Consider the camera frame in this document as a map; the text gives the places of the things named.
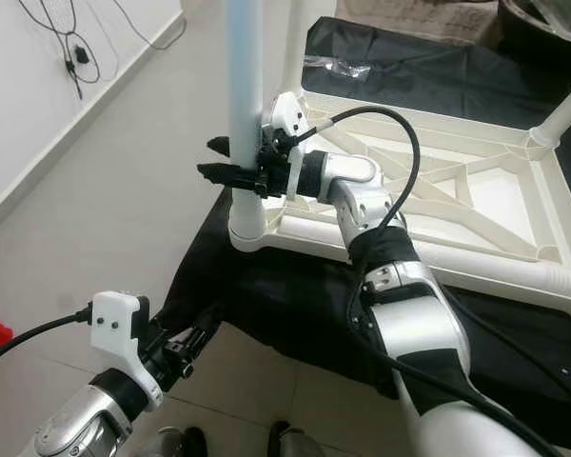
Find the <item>white plastic table top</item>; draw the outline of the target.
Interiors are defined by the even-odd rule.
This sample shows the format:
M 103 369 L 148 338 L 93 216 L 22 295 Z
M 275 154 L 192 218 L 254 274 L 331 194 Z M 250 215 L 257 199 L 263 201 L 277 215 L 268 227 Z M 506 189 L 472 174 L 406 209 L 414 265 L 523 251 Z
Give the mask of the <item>white plastic table top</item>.
M 411 239 L 474 249 L 512 260 L 557 263 L 571 268 L 571 190 L 555 149 L 526 147 L 526 130 L 425 110 L 397 110 L 419 134 L 420 175 L 402 208 Z M 369 114 L 339 122 L 312 136 L 307 151 L 372 158 L 384 171 L 385 187 L 399 196 L 410 170 L 410 143 L 393 119 Z M 259 248 L 291 249 L 303 255 L 349 262 L 344 247 L 278 232 L 294 216 L 332 223 L 337 213 L 313 197 L 263 201 L 266 231 Z M 571 296 L 430 266 L 442 283 L 571 316 Z

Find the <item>dark robot left foot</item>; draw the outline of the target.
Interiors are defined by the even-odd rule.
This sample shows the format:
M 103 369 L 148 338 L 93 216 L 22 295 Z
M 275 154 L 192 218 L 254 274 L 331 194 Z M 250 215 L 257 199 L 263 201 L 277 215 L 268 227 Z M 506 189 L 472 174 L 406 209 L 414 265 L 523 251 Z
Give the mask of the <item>dark robot left foot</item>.
M 130 457 L 207 457 L 207 439 L 198 427 L 161 427 Z

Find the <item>beige low bench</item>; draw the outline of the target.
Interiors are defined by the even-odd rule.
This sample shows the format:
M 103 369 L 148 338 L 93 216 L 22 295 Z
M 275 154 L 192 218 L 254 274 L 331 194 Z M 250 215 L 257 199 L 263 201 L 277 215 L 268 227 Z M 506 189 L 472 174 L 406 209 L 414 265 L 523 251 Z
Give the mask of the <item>beige low bench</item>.
M 335 0 L 335 17 L 430 42 L 494 48 L 498 0 Z

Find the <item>black round basin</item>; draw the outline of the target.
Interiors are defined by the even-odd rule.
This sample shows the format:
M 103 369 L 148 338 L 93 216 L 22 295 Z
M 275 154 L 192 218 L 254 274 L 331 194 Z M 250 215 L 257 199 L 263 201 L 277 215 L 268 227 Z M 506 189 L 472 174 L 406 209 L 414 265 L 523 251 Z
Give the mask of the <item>black round basin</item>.
M 498 18 L 502 53 L 530 64 L 571 58 L 571 42 L 552 30 L 533 0 L 499 0 Z

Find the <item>dark robot foot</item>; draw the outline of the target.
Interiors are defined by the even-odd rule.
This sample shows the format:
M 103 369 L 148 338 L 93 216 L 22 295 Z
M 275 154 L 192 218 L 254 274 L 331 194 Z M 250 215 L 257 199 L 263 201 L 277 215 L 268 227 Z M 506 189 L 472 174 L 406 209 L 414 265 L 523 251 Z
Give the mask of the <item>dark robot foot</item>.
M 207 439 L 198 427 L 161 427 L 130 457 L 207 457 Z
M 287 421 L 269 427 L 266 457 L 327 457 L 319 441 Z

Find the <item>dark robot right foot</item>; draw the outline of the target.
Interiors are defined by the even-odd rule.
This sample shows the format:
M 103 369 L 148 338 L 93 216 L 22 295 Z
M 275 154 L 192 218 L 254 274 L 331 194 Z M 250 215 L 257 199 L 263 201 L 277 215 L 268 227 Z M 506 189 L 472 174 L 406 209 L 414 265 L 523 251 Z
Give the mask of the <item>dark robot right foot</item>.
M 269 427 L 266 457 L 327 457 L 319 441 L 287 421 Z

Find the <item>clear tape strip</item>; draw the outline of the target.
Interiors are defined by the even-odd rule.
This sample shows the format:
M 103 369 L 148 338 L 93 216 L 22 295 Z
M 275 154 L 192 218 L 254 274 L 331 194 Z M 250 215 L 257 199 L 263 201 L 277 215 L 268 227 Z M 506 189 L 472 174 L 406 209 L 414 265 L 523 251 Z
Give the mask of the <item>clear tape strip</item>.
M 369 65 L 356 65 L 342 58 L 316 55 L 305 55 L 304 66 L 317 67 L 317 69 L 327 70 L 327 72 L 352 80 L 364 80 L 373 70 L 373 67 Z

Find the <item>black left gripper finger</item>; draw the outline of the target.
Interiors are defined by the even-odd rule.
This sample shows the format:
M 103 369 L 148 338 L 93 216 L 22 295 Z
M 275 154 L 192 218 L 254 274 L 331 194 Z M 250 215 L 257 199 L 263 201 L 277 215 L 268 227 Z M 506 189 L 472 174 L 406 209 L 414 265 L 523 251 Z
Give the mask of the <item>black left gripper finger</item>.
M 210 344 L 210 341 L 219 330 L 219 322 L 197 322 L 187 332 L 186 338 L 182 340 L 181 357 L 186 363 L 195 363 L 200 353 Z

